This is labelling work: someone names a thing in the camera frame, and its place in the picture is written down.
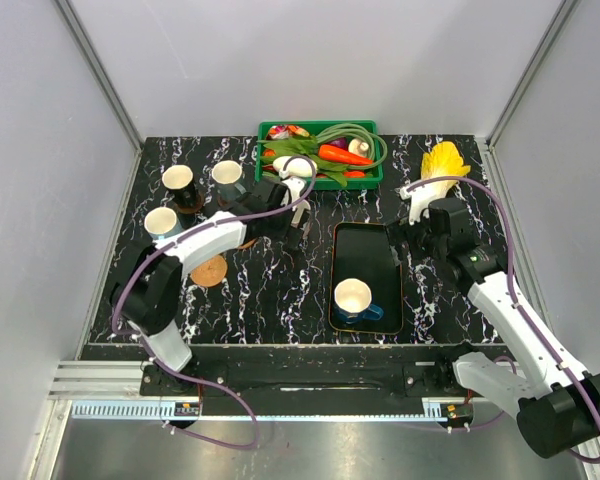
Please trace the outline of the grey blue cup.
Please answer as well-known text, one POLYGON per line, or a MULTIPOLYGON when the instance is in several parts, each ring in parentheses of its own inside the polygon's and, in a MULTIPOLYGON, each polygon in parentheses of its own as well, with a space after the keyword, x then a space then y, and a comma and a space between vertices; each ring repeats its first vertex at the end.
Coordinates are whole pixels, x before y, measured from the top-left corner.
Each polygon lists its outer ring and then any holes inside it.
POLYGON ((242 166, 233 160, 218 162, 211 171, 211 177, 216 184, 218 196, 228 202, 232 202, 246 193, 242 166))

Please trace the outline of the light brown wooden coaster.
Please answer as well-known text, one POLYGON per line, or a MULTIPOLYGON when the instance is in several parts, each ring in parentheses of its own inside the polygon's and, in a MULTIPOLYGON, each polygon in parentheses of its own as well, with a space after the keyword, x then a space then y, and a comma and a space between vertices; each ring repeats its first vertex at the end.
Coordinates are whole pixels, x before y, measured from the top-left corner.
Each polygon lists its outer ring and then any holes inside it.
POLYGON ((237 249, 239 249, 239 250, 248 249, 248 248, 252 247, 255 244, 256 241, 257 241, 257 239, 252 239, 250 241, 247 241, 244 244, 242 244, 239 247, 237 247, 237 249))

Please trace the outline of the dark blue cup front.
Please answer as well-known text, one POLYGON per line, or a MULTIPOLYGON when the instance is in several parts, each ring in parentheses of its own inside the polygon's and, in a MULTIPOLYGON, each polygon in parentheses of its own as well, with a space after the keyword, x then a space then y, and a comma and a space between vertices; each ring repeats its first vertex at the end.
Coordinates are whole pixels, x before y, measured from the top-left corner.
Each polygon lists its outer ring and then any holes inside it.
POLYGON ((336 285, 334 302, 338 317, 347 324, 384 317, 384 310, 373 303, 370 287, 357 278, 347 278, 336 285))

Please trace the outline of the white cup dark body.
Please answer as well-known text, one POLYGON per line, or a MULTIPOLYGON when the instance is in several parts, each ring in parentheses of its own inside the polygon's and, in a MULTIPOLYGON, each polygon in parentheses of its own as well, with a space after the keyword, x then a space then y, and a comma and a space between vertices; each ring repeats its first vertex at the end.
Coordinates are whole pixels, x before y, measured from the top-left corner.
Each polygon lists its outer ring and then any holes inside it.
POLYGON ((173 198, 181 192, 198 193, 194 173, 186 165, 174 165, 168 168, 162 175, 162 183, 173 198))

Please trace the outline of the woven rattan coaster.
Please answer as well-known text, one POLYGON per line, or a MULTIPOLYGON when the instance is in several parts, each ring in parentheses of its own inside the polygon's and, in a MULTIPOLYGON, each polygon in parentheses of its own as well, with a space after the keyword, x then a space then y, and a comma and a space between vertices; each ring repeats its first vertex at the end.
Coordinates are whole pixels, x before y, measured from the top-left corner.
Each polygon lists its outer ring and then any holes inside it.
POLYGON ((216 255, 196 267, 191 273, 192 282, 200 287, 211 288, 220 284, 228 271, 228 264, 222 255, 216 255))

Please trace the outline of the light blue cup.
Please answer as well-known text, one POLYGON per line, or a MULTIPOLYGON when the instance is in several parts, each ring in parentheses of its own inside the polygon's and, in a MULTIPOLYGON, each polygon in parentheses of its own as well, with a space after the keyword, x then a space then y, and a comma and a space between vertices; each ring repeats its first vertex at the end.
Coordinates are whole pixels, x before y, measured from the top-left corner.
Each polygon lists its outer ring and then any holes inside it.
POLYGON ((144 219, 144 228, 153 240, 164 240, 183 232, 176 211, 169 207, 149 211, 144 219))

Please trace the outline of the pink cup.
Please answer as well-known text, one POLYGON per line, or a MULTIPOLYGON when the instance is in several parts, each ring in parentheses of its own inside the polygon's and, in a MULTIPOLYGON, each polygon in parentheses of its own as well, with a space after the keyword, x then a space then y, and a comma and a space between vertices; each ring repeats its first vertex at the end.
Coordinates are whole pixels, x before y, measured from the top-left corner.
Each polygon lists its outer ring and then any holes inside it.
POLYGON ((294 209, 291 226, 296 229, 303 229, 310 218, 310 214, 311 206, 307 200, 303 200, 294 209))

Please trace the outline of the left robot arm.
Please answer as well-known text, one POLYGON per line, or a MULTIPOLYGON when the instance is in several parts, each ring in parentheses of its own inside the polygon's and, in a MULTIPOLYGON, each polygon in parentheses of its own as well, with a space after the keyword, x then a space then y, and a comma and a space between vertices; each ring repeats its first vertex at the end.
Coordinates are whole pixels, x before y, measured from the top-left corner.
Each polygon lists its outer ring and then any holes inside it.
POLYGON ((198 225, 130 247, 109 294, 112 330, 120 334, 120 321, 127 321, 165 368, 161 380, 173 394, 189 393, 197 381, 193 353, 175 321, 184 279, 212 258, 261 237, 297 247, 310 218, 312 190, 299 177, 266 177, 198 225))

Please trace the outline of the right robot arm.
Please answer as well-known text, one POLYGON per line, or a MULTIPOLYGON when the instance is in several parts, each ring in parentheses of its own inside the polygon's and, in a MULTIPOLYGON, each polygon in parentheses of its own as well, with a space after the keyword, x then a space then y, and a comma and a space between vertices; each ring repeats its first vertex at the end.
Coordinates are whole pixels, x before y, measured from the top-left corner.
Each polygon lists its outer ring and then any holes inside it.
POLYGON ((467 389, 486 398, 515 419, 527 445, 545 459, 600 438, 600 373, 591 374, 557 340, 524 298, 504 257, 478 240, 461 200, 435 200, 424 219, 398 219, 386 231, 396 249, 437 261, 522 369, 516 375, 462 346, 434 373, 442 393, 467 389))

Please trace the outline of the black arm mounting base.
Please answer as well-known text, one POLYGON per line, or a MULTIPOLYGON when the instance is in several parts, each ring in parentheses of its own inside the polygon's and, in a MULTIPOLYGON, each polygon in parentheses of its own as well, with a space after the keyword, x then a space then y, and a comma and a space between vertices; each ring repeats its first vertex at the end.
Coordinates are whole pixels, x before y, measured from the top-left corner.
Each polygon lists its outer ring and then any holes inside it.
POLYGON ((453 347, 399 345, 196 346, 187 374, 214 382, 198 387, 159 367, 142 366, 143 396, 199 394, 207 415, 243 414, 238 394, 259 417, 417 414, 423 399, 462 402, 453 380, 453 347))

